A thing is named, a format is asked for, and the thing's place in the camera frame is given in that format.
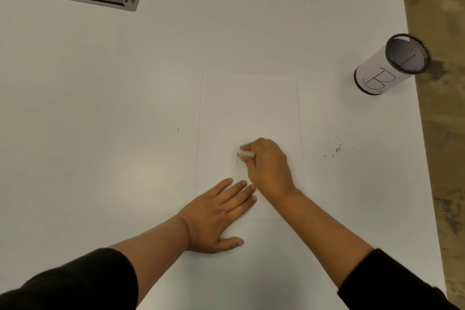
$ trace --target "black sleeve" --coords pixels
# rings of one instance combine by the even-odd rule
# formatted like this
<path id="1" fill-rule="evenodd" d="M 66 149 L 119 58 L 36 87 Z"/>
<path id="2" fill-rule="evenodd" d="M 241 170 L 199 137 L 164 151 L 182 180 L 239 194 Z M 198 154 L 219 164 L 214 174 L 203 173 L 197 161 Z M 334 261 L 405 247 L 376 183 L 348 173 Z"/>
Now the black sleeve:
<path id="1" fill-rule="evenodd" d="M 119 251 L 101 248 L 0 295 L 0 309 L 133 310 L 138 292 L 131 262 Z"/>
<path id="2" fill-rule="evenodd" d="M 338 295 L 350 310 L 453 309 L 438 288 L 380 249 L 372 251 L 345 279 Z"/>

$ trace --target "white table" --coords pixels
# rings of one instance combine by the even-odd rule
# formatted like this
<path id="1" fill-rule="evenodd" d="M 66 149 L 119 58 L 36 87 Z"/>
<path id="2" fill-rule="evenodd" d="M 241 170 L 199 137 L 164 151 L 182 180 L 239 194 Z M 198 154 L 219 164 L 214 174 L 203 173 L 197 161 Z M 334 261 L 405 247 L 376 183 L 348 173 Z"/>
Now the white table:
<path id="1" fill-rule="evenodd" d="M 404 31 L 403 0 L 0 0 L 0 291 L 192 199 L 204 71 L 297 77 L 302 188 L 444 289 L 414 80 L 352 77 Z M 344 308 L 284 222 L 227 233 L 246 245 L 183 255 L 140 308 Z"/>

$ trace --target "wooden floor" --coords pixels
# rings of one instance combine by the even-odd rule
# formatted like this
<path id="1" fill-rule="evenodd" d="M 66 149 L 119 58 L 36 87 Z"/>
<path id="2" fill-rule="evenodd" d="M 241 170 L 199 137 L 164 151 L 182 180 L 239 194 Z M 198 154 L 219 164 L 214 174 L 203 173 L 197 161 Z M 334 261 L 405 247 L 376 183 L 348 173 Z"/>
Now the wooden floor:
<path id="1" fill-rule="evenodd" d="M 447 295 L 465 310 L 465 0 L 405 0 L 433 62 L 416 76 Z"/>

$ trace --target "white paper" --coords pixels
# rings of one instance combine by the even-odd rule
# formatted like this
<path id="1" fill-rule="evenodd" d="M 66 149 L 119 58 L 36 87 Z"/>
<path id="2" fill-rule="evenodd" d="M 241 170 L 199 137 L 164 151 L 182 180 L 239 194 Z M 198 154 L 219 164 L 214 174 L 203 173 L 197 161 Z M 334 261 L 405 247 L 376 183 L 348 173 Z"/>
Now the white paper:
<path id="1" fill-rule="evenodd" d="M 259 137 L 278 143 L 298 184 L 302 164 L 297 80 L 289 77 L 205 74 L 199 124 L 195 195 L 224 178 L 247 177 L 237 158 L 239 146 Z M 252 219 L 279 219 L 260 194 L 246 214 Z"/>

